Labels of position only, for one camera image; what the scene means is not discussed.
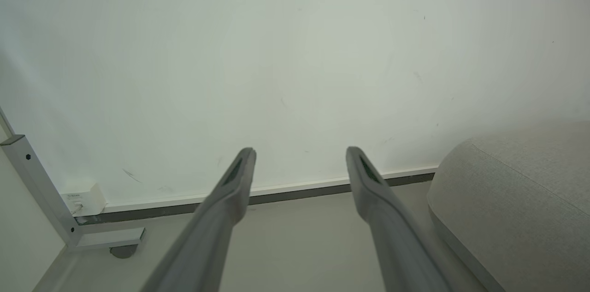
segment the fabric seam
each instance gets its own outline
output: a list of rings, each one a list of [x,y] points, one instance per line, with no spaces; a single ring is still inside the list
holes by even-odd
[[[561,202],[568,204],[569,206],[571,206],[572,208],[575,208],[575,210],[581,212],[582,216],[585,216],[586,218],[590,218],[590,215],[587,214],[586,212],[584,212],[583,210],[581,210],[580,208],[578,208],[577,206],[575,206],[574,204],[572,204],[571,202],[567,201],[566,199],[562,198],[561,196],[555,194],[554,192],[548,190],[546,187],[544,187],[543,185],[540,185],[539,183],[537,183],[536,181],[534,181],[533,179],[525,176],[522,172],[516,170],[515,168],[512,168],[512,166],[509,166],[508,164],[502,162],[501,160],[495,158],[494,156],[491,156],[490,154],[482,151],[481,149],[479,149],[476,145],[474,145],[474,143],[470,142],[470,145],[472,145],[475,149],[477,149],[480,153],[484,154],[485,156],[493,159],[494,161],[498,162],[499,164],[502,164],[503,166],[505,166],[506,168],[518,173],[519,175],[523,176],[524,178],[526,178],[528,181],[531,181],[533,184],[537,185],[538,187],[541,187],[542,189],[544,189],[546,192],[552,194],[555,196],[555,198],[558,198]]]
[[[442,225],[444,225],[447,228],[447,231],[449,231],[449,233],[451,233],[451,235],[453,235],[453,237],[455,237],[455,239],[457,239],[457,241],[460,242],[461,245],[463,245],[463,247],[465,247],[465,249],[469,252],[469,254],[481,265],[481,267],[483,267],[485,269],[485,271],[487,271],[488,275],[490,275],[492,277],[492,279],[496,281],[496,284],[498,284],[499,286],[501,286],[501,288],[504,289],[504,286],[502,286],[502,284],[500,284],[500,281],[498,280],[498,278],[493,273],[491,273],[487,267],[485,267],[483,265],[483,263],[481,262],[481,260],[475,254],[473,254],[473,252],[469,248],[467,248],[467,246],[465,246],[464,242],[461,241],[459,239],[459,237],[457,237],[457,235],[455,235],[455,233],[453,233],[453,231],[451,231],[451,229],[449,229],[447,223],[440,216],[438,216],[434,212],[434,207],[430,203],[430,199],[428,197],[426,197],[426,201],[428,202],[428,206],[430,207],[430,211],[432,212],[432,214],[434,216],[436,216],[438,218],[438,220],[442,223]],[[447,244],[449,246],[449,248],[453,251],[453,254],[455,254],[457,257],[459,257],[459,260],[461,260],[461,262],[469,269],[469,271],[471,271],[472,274],[474,276],[476,276],[475,273],[472,271],[472,269],[459,256],[459,254],[455,253],[455,250],[453,250],[453,248],[451,247],[451,245],[449,245],[443,238],[441,238],[441,239],[445,242],[445,244]],[[476,279],[480,282],[481,285],[483,285],[483,283],[481,283],[481,281],[478,279],[478,276],[476,276]]]

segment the gray floor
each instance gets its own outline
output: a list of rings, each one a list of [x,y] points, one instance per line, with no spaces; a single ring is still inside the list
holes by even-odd
[[[429,186],[428,181],[392,189],[414,214],[458,290],[485,291],[434,233],[426,204]],[[190,215],[110,224],[146,227],[137,253],[126,260],[107,250],[68,254],[61,260],[64,279],[57,290],[138,291]],[[221,283],[223,292],[383,290],[371,233],[351,193],[249,206],[234,228]]]

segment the metal frame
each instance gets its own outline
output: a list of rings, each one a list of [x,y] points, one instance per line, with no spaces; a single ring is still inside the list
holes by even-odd
[[[42,212],[63,239],[68,251],[89,250],[95,248],[137,247],[145,235],[145,228],[120,229],[102,233],[89,233],[88,227],[78,225],[70,213],[50,177],[43,168],[26,136],[13,134],[6,117],[0,110],[0,124],[9,138],[0,143],[0,147],[23,180],[23,183],[39,204]],[[126,250],[129,257],[135,252]]]

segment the white wall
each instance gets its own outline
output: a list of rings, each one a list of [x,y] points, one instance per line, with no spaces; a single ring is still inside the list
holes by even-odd
[[[207,193],[245,146],[266,187],[590,117],[590,0],[0,2],[7,117],[111,204]]]
[[[6,139],[0,128],[0,142]],[[0,290],[32,291],[64,246],[0,150]]]

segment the scuff mark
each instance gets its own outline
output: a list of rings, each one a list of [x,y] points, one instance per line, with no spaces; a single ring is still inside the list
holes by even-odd
[[[416,77],[416,79],[422,84],[422,76],[420,76],[420,74],[416,71],[412,72],[413,76]]]
[[[127,171],[127,170],[125,170],[125,169],[123,169],[123,171],[125,171],[125,173],[127,173],[127,176],[131,177],[131,179],[133,179],[133,180],[137,181],[137,182],[138,182],[138,183],[140,183],[140,184],[143,184],[141,181],[137,180],[137,178],[135,178],[135,177],[133,176],[133,173],[131,173],[131,172],[129,172],[129,171]]]
[[[172,187],[168,187],[168,186],[162,186],[158,189],[158,191],[162,192],[162,193],[172,193],[174,192],[174,190],[172,189]]]
[[[285,101],[283,100],[283,98],[281,98],[281,103],[283,104],[283,107],[285,107],[285,109],[289,109],[289,107],[287,107],[287,105],[285,104]]]
[[[387,59],[387,65],[385,66],[385,70],[383,70],[383,74],[386,74],[387,72],[389,72],[393,63],[394,63],[394,52],[392,51],[389,54],[389,59]]]
[[[384,145],[387,145],[388,142],[395,140],[394,137],[390,137],[389,139],[385,139],[385,140],[380,140],[377,144],[375,144],[375,147],[383,147]]]

